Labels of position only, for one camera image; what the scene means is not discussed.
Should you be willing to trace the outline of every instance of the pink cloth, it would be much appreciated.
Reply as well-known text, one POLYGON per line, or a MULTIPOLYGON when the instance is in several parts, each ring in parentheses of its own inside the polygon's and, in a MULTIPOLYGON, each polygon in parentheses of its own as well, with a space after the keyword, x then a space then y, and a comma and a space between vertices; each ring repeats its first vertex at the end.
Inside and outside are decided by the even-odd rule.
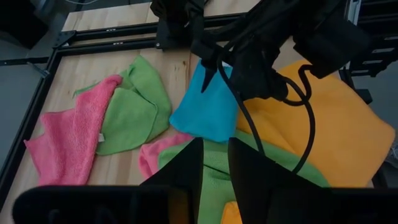
POLYGON ((93 165, 102 122, 119 75, 80 94, 74 109, 45 113, 44 134, 24 141, 39 173, 39 185, 83 185, 93 165))
POLYGON ((139 150, 138 168, 145 179, 154 175, 159 167, 157 165, 157 157, 168 147, 177 146, 186 141, 192 140, 189 134, 178 133, 174 136, 160 139, 154 143, 143 144, 139 150))

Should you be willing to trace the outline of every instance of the wooden board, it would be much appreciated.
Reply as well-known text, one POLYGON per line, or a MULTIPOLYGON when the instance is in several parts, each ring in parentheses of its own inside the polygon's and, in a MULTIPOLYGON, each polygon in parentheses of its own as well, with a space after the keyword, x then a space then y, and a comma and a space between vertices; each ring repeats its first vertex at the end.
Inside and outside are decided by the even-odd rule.
MULTIPOLYGON (((206 16, 246 12, 258 0, 210 1, 205 9, 206 16)), ((91 11, 70 13, 64 30, 88 30, 114 26, 126 26, 156 22, 157 18, 149 9, 149 3, 111 7, 91 11)), ((292 41, 281 48, 276 60, 276 69, 286 66, 301 56, 292 49, 292 41)), ((173 109, 177 108, 188 88, 198 57, 188 50, 170 50, 163 53, 156 49, 130 50, 103 54, 64 57, 56 72, 42 113, 63 111, 74 107, 73 92, 119 73, 127 68, 134 58, 141 54, 160 73, 164 86, 171 99, 173 109)), ((160 138, 175 132, 172 128, 160 138)), ((32 138, 43 133, 40 122, 36 124, 32 138)), ((137 167, 138 150, 122 152, 111 156, 96 156, 88 184, 91 185, 137 185, 142 176, 137 167)), ((12 204, 16 197, 37 185, 38 175, 28 152, 25 152, 15 176, 9 195, 0 213, 0 223, 13 223, 12 204)))

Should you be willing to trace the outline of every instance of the blue towel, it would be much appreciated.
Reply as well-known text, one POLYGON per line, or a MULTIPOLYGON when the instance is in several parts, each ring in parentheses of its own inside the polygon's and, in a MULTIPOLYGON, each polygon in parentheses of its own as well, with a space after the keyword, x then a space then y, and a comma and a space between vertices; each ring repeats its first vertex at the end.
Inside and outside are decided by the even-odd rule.
MULTIPOLYGON (((224 69, 230 77, 232 68, 225 66, 224 69)), ((204 79, 205 68, 199 62, 180 106, 170 117, 170 124, 192 136, 225 142, 235 132, 238 104, 220 72, 214 75, 205 92, 201 93, 204 79)))

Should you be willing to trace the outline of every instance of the towel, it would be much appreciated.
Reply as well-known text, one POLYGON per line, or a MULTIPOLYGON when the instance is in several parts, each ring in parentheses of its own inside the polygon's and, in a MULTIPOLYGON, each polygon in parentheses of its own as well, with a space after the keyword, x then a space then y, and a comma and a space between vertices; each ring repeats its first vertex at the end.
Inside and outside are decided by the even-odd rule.
MULTIPOLYGON (((249 146, 257 149, 256 142, 250 134, 236 131, 235 137, 249 146)), ((170 147, 159 154, 159 167, 163 167, 173 159, 189 142, 170 147)), ((267 157, 276 163, 292 170, 300 158, 285 150, 279 149, 267 142, 262 142, 267 157)), ((227 144, 204 140, 204 167, 201 199, 199 208, 199 224, 219 224, 227 202, 235 201, 234 190, 229 178, 227 144)), ((298 175, 321 186, 328 187, 328 182, 322 174, 309 163, 305 163, 298 175)))
POLYGON ((39 185, 83 185, 90 174, 98 134, 119 75, 78 96, 74 109, 45 113, 44 134, 24 141, 39 173, 39 185))
POLYGON ((143 144, 140 148, 138 157, 138 168, 141 171, 142 176, 145 179, 148 179, 159 170, 157 158, 160 152, 164 149, 182 144, 192 139, 192 136, 189 134, 178 133, 173 136, 162 138, 153 143, 143 144))
POLYGON ((225 204, 221 224, 242 224, 241 213, 239 212, 238 203, 228 202, 225 204))
MULTIPOLYGON (((232 68, 224 67, 228 76, 232 68)), ((205 68, 198 63, 180 106, 170 117, 170 124, 183 133, 216 142, 228 141, 236 129, 238 105, 217 72, 201 93, 205 68)))
MULTIPOLYGON (((304 91, 297 70, 300 60, 279 73, 291 78, 304 91)), ((333 187, 365 187, 386 158, 394 130, 381 121, 368 105, 334 75, 318 79, 307 72, 312 87, 315 141, 309 162, 333 187)), ((290 100, 300 100, 289 86, 290 100)), ((274 99, 244 102, 260 138, 301 156, 308 141, 309 122, 304 106, 289 106, 274 99)), ((242 112, 238 129, 251 133, 242 112)))
POLYGON ((99 155, 134 149, 169 128, 172 105, 156 69, 137 56, 121 76, 105 113, 99 155))

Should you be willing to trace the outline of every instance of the green towel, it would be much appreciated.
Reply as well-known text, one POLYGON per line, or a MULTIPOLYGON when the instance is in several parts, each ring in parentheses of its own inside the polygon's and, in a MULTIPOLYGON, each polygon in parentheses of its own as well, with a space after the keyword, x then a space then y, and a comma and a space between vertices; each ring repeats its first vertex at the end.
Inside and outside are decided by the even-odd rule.
MULTIPOLYGON (((257 149, 254 138, 241 131, 235 132, 235 137, 257 149)), ((189 142, 167 148, 159 154, 159 167, 163 167, 176 156, 189 142)), ((281 166, 292 170, 300 158, 267 142, 262 142, 267 157, 281 166)), ((204 140, 203 183, 201 189, 199 224, 220 224, 226 203, 236 201, 229 175, 216 171, 218 169, 229 174, 227 144, 204 140)), ((311 164, 306 163, 298 173, 307 180, 321 186, 329 187, 322 174, 311 164)))
POLYGON ((172 105, 157 70, 137 56, 120 76, 122 84, 115 89, 105 112, 101 128, 104 141, 96 149, 99 155, 134 149, 169 128, 172 105))

